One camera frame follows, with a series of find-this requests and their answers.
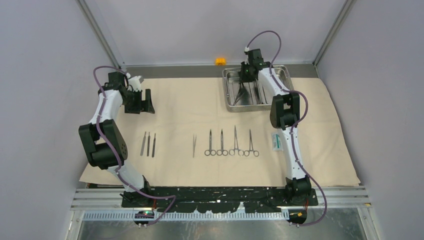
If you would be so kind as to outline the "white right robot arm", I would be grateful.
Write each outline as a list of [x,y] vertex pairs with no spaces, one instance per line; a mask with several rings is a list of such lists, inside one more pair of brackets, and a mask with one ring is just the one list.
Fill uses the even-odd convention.
[[312,190],[300,154],[297,127],[301,119],[300,95],[279,80],[272,64],[264,61],[259,48],[250,50],[246,47],[244,53],[247,60],[241,63],[241,81],[258,81],[272,95],[269,119],[272,127],[277,129],[287,167],[284,199],[291,205],[299,205]]

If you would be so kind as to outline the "long steel needle holder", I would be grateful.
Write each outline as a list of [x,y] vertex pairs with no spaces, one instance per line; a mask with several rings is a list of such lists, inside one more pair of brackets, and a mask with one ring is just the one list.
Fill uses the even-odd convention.
[[230,156],[235,156],[235,155],[238,155],[240,157],[244,156],[244,151],[239,148],[239,141],[238,141],[237,127],[236,126],[234,126],[233,148],[228,150],[228,154]]

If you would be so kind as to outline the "green white sterile packet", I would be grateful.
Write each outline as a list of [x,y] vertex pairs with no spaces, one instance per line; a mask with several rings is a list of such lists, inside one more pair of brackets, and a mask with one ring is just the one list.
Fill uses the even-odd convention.
[[277,132],[273,132],[271,134],[272,140],[272,150],[273,151],[283,151],[282,142],[279,134]]

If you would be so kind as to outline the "curved steel scissors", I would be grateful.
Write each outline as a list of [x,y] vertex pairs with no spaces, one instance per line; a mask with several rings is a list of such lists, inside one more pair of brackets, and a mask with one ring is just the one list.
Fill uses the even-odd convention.
[[209,130],[209,137],[208,137],[208,148],[204,151],[205,156],[215,156],[217,154],[216,150],[213,149],[213,136],[212,136],[212,130]]

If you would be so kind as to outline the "yellow block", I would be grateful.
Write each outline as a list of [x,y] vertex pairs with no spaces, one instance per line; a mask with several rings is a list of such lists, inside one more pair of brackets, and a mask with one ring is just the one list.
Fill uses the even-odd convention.
[[227,64],[227,60],[223,57],[218,57],[215,59],[214,64],[216,66],[225,66]]

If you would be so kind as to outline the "steel mesh instrument tray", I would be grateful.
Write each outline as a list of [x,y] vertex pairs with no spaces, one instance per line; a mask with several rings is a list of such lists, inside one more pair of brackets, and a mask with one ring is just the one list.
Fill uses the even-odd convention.
[[247,92],[240,101],[232,106],[239,90],[240,67],[226,68],[222,71],[222,84],[226,108],[229,112],[256,112],[269,111],[272,105],[273,94],[268,92],[258,80],[245,82]]

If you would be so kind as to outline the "steel forceps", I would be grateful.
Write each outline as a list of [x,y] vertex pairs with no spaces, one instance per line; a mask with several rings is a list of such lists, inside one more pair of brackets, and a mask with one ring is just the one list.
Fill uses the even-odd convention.
[[247,92],[247,89],[246,89],[244,83],[243,82],[239,82],[238,92],[237,92],[237,95],[234,98],[234,102],[233,102],[232,106],[235,106],[241,100],[241,98],[243,97],[243,95],[246,92]]

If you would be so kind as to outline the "steel hemostat clamp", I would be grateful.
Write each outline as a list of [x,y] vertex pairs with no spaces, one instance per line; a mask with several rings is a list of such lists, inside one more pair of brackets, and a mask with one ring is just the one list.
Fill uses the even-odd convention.
[[250,155],[253,155],[254,157],[258,157],[260,155],[259,151],[254,149],[253,136],[252,136],[251,130],[249,130],[249,147],[248,147],[248,150],[243,151],[243,155],[245,157],[249,157]]

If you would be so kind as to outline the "cream cloth wrap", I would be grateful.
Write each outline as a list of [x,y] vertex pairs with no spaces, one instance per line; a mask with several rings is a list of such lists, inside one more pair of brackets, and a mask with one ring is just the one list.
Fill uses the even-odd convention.
[[[322,187],[360,183],[349,155],[340,120],[328,90],[319,78],[293,78],[294,88],[306,96],[308,112],[298,126],[304,168]],[[273,151],[268,111],[229,112],[220,78],[146,79],[154,114],[121,110],[116,124],[128,149],[128,160],[152,186],[161,187],[282,187],[286,161]],[[209,133],[212,148],[234,147],[234,126],[239,148],[249,149],[249,130],[259,156],[205,156]],[[143,156],[142,140],[146,132]],[[150,151],[147,156],[148,133]],[[156,133],[155,156],[152,157]],[[193,134],[196,134],[195,157]]]

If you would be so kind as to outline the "straight steel scissors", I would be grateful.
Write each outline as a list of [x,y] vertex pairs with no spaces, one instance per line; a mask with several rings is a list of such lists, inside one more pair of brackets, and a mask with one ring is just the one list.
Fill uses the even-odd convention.
[[229,154],[228,150],[224,148],[224,133],[223,130],[220,132],[220,148],[216,151],[217,156],[227,156]]

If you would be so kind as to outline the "steel tweezers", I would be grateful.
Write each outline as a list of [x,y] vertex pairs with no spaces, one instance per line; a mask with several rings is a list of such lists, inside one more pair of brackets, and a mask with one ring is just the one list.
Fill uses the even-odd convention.
[[196,143],[197,143],[197,135],[193,134],[193,139],[192,139],[192,157],[195,157],[195,153],[196,153]]

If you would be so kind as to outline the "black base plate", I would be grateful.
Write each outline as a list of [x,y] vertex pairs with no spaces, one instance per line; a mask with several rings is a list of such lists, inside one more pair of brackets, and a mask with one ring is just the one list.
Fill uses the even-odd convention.
[[305,205],[317,206],[315,191],[307,195],[289,198],[283,187],[164,187],[147,190],[155,199],[137,192],[122,192],[123,208],[155,208],[162,213],[170,207],[170,213],[234,213],[243,207],[246,213],[275,213],[278,207]]

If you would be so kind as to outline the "steel scalpel handle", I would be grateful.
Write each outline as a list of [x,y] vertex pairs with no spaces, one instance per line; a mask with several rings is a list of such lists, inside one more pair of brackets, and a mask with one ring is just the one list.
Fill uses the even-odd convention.
[[140,149],[140,156],[143,156],[144,154],[144,149],[145,149],[145,142],[146,142],[146,134],[147,132],[144,132],[144,136],[142,138],[142,144],[141,144],[141,149]]
[[147,137],[147,151],[146,151],[146,156],[149,157],[150,156],[150,140],[151,136],[150,136],[150,132],[148,132],[148,137]]
[[153,144],[152,144],[152,154],[151,157],[154,158],[155,157],[155,149],[156,149],[156,133],[154,134],[153,137]]

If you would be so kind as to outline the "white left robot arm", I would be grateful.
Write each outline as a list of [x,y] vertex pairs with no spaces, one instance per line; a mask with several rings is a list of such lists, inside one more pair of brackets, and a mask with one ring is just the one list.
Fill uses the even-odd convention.
[[154,199],[149,182],[128,160],[128,147],[116,124],[121,107],[127,114],[155,113],[151,91],[142,90],[142,82],[140,75],[110,72],[108,81],[99,87],[93,117],[78,129],[88,163],[108,171],[124,186],[124,207],[148,207]]

